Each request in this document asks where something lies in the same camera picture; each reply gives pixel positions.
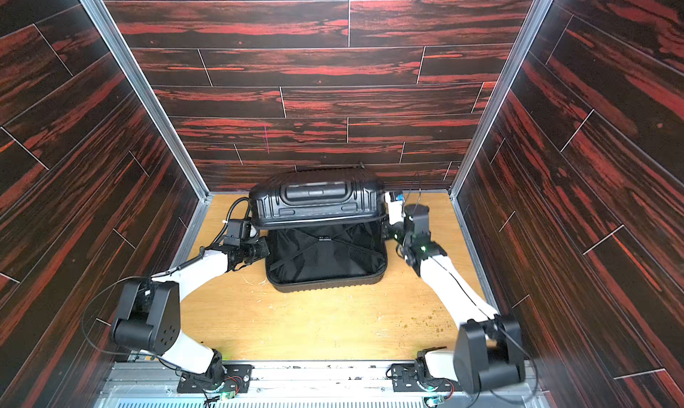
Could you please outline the black hard-shell suitcase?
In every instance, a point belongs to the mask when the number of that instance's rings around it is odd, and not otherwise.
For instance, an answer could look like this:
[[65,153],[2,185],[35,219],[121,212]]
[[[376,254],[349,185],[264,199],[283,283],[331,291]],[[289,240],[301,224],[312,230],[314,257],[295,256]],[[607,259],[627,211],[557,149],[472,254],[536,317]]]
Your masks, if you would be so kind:
[[266,233],[265,275],[278,292],[369,285],[388,268],[384,185],[368,169],[281,173],[249,192]]

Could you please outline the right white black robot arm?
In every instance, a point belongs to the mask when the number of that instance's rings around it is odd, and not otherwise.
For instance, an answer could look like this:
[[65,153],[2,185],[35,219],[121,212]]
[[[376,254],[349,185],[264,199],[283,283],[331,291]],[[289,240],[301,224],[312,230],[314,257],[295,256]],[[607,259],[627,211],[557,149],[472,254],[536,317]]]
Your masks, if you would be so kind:
[[518,321],[481,298],[457,272],[444,248],[431,239],[429,207],[388,204],[388,232],[399,255],[436,294],[457,326],[452,350],[425,349],[416,359],[420,384],[456,382],[477,395],[525,381],[525,350]]

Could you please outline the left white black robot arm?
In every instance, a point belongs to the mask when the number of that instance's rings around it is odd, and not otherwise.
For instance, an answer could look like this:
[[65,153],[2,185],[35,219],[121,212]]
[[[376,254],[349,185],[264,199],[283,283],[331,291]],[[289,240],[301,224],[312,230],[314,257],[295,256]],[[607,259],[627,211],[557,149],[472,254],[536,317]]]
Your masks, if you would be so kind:
[[209,389],[226,380],[219,351],[188,337],[181,328],[181,302],[206,283],[239,265],[269,255],[265,238],[251,219],[228,219],[217,240],[167,272],[135,277],[122,290],[112,323],[115,344],[156,356]]

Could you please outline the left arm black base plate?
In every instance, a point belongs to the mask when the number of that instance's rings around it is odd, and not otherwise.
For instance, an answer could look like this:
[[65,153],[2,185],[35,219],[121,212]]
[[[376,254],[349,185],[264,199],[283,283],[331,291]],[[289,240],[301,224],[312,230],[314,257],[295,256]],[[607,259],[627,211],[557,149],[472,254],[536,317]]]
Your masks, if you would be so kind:
[[254,366],[238,363],[223,363],[223,370],[196,374],[183,372],[176,388],[179,394],[240,394],[249,391]]

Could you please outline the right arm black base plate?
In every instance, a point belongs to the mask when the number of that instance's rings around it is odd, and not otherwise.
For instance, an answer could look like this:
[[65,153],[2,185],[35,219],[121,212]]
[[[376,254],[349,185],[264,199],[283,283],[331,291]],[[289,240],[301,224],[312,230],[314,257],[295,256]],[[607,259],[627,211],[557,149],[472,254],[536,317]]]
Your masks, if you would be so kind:
[[386,378],[390,380],[395,393],[449,393],[462,390],[457,381],[420,376],[414,362],[392,363],[386,370]]

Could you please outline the aluminium front rail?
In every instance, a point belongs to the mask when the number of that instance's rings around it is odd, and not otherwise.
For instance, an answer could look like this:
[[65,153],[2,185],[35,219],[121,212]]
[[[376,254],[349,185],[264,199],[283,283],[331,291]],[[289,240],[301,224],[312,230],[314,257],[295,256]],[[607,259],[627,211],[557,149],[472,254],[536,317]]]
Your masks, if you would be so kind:
[[521,384],[477,395],[395,393],[386,370],[411,361],[230,361],[253,365],[249,391],[179,394],[180,372],[159,363],[116,363],[97,407],[552,407],[527,371]]

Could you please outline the left aluminium corner post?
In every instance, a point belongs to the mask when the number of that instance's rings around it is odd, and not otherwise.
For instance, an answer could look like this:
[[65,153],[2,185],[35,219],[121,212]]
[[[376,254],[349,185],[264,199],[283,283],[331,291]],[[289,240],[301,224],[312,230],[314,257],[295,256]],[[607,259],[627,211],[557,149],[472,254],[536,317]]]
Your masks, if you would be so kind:
[[193,163],[192,158],[163,109],[160,100],[155,95],[151,84],[149,84],[144,72],[135,60],[131,48],[126,44],[124,36],[120,32],[119,27],[117,27],[104,1],[78,1],[103,38],[105,45],[110,50],[119,68],[128,79],[154,126],[160,132],[161,137],[179,164],[183,174],[187,177],[194,193],[204,203],[209,198],[208,186]]

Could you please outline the aluminium corner post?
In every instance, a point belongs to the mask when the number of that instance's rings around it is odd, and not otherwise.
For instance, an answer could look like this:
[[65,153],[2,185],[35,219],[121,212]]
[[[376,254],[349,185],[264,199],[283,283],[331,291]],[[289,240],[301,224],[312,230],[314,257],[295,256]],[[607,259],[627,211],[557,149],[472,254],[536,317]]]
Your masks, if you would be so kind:
[[104,1],[78,1],[103,38],[105,45],[110,50],[119,68],[128,79],[154,126],[160,132],[161,137],[179,164],[183,174],[187,177],[194,193],[204,203],[209,198],[208,186],[193,163],[192,158],[163,109],[160,100],[155,95],[151,84],[149,84],[144,72],[135,60],[131,48],[126,44],[124,36],[120,32],[119,27],[117,27]]
[[527,57],[527,54],[534,43],[534,40],[551,8],[553,1],[554,0],[533,0],[532,2],[518,37],[513,44],[509,58],[504,64],[502,73],[499,76],[486,108],[484,109],[482,118],[477,126],[475,135],[470,143],[470,147],[464,156],[456,180],[454,180],[454,183],[451,186],[449,194],[454,205],[459,203],[457,198],[466,182],[468,173],[470,173],[470,170],[475,164],[477,156],[481,151],[489,132],[493,128],[496,116],[518,75],[523,61]]

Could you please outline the right aluminium corner post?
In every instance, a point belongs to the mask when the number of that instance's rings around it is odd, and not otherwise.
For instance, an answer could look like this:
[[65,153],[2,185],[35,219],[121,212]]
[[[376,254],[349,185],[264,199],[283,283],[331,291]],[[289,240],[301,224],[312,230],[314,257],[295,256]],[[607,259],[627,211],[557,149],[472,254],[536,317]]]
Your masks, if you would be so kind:
[[466,182],[468,173],[470,173],[470,170],[475,164],[477,156],[481,151],[489,132],[493,128],[496,116],[518,75],[523,61],[527,57],[527,54],[534,43],[534,40],[551,8],[553,1],[554,0],[533,0],[532,2],[518,37],[513,44],[509,58],[504,64],[502,73],[499,76],[486,108],[484,109],[482,118],[477,126],[475,135],[470,143],[470,147],[464,156],[456,180],[454,180],[454,183],[451,186],[449,194],[454,205],[459,203],[457,198]]

